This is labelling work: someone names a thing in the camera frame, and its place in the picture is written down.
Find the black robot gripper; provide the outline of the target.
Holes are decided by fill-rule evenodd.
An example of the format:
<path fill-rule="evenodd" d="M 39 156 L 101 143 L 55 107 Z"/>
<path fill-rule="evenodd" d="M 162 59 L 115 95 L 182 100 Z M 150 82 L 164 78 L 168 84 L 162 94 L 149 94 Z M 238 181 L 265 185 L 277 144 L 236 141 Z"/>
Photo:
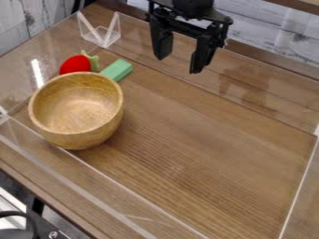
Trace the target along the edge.
<path fill-rule="evenodd" d="M 172 52 L 172 32 L 197 38 L 189 73 L 200 73 L 210 63 L 216 47 L 224 47 L 228 29 L 233 24 L 232 18 L 216 11 L 214 0 L 146 1 L 152 48 L 156 58 L 162 60 Z"/>

